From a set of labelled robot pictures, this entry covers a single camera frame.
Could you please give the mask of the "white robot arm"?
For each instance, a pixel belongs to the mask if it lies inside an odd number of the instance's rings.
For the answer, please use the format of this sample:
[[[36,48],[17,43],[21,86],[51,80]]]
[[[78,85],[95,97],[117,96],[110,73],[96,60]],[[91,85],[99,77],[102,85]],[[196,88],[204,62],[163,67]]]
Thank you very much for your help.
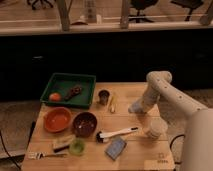
[[[129,112],[146,114],[163,96],[188,119],[180,171],[213,171],[213,108],[172,86],[169,71],[149,72],[146,81],[147,89],[129,106]]]

